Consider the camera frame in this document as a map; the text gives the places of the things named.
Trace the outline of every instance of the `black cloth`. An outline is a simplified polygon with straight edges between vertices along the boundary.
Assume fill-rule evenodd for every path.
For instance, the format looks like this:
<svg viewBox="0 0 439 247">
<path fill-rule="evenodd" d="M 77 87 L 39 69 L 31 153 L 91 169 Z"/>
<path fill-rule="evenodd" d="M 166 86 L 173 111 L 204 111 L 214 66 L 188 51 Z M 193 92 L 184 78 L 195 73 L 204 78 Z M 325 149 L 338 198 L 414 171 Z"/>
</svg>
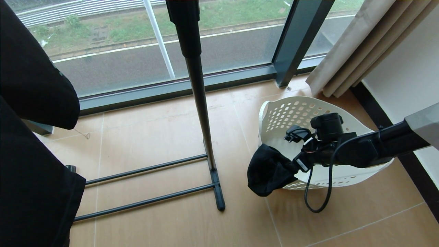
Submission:
<svg viewBox="0 0 439 247">
<path fill-rule="evenodd" d="M 63 246 L 85 179 L 70 172 L 20 118 L 72 129 L 78 97 L 0 1 L 0 246 Z"/>
<path fill-rule="evenodd" d="M 247 170 L 248 187 L 258 196 L 268 196 L 275 189 L 297 180 L 284 166 L 291 167 L 291 160 L 277 149 L 262 144 L 250 161 Z"/>
</svg>

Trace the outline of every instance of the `laundry basket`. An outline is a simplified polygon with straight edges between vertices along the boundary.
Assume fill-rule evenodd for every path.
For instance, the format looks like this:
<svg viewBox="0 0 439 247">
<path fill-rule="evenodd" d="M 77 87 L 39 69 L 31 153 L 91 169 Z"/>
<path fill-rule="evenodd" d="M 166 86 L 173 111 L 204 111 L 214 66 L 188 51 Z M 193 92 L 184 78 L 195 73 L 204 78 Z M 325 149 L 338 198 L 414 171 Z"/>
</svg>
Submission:
<svg viewBox="0 0 439 247">
<path fill-rule="evenodd" d="M 285 157 L 292 160 L 303 146 L 303 142 L 295 143 L 284 140 L 286 131 L 293 125 L 310 129 L 310 121 L 313 117 L 326 114 L 338 113 L 343 118 L 343 129 L 345 132 L 356 132 L 357 135 L 372 132 L 371 129 L 364 126 L 354 116 L 347 111 L 327 103 L 325 101 L 306 97 L 294 96 L 277 101 L 266 101 L 259 112 L 259 137 L 260 141 L 268 146 L 279 150 Z M 333 166 L 332 187 L 348 186 L 359 183 L 371 177 L 380 170 L 386 168 L 393 159 L 385 164 L 370 168 L 356 168 L 346 165 Z M 311 178 L 309 188 L 328 187 L 329 168 L 316 165 L 313 168 L 313 176 Z M 286 185 L 284 189 L 301 190 L 305 189 L 308 182 L 309 172 L 299 171 L 295 175 L 297 181 Z"/>
</svg>

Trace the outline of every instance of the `curtain fold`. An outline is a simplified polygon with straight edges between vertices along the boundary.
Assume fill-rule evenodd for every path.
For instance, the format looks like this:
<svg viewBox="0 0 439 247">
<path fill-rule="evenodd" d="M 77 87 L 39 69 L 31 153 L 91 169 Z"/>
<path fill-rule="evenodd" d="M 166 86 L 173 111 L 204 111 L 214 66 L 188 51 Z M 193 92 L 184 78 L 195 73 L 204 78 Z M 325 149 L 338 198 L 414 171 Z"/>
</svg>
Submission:
<svg viewBox="0 0 439 247">
<path fill-rule="evenodd" d="M 439 3 L 365 0 L 355 18 L 306 82 L 313 95 L 341 96 L 358 84 Z"/>
</svg>

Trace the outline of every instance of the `floor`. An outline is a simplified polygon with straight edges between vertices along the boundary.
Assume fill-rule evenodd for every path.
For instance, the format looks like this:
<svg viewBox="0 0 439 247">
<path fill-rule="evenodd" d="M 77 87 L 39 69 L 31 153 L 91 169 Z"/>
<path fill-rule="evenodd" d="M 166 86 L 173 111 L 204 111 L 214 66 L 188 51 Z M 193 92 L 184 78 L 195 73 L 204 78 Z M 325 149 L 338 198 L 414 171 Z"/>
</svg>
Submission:
<svg viewBox="0 0 439 247">
<path fill-rule="evenodd" d="M 71 247 L 434 246 L 439 225 L 398 160 L 370 179 L 335 188 L 320 214 L 303 191 L 266 198 L 247 187 L 258 146 L 258 114 L 266 100 L 310 95 L 306 76 L 278 89 L 273 81 L 207 94 L 213 148 L 226 210 L 212 190 L 135 210 L 77 222 Z M 355 97 L 323 98 L 376 129 Z M 205 153 L 192 97 L 81 118 L 76 130 L 40 137 L 64 164 L 87 180 Z M 210 183 L 207 161 L 87 187 L 78 215 Z M 313 190 L 315 207 L 326 189 Z"/>
</svg>

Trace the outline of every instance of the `guardrail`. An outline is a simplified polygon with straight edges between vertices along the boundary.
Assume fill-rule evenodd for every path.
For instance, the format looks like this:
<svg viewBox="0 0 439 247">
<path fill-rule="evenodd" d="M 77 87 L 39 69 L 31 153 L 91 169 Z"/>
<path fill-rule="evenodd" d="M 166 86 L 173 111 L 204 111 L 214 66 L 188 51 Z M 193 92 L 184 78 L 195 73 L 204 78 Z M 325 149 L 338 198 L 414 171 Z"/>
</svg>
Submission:
<svg viewBox="0 0 439 247">
<path fill-rule="evenodd" d="M 151 5 L 165 0 L 150 0 Z M 61 22 L 69 15 L 80 17 L 144 7 L 143 0 L 76 0 L 17 13 L 26 27 Z"/>
</svg>

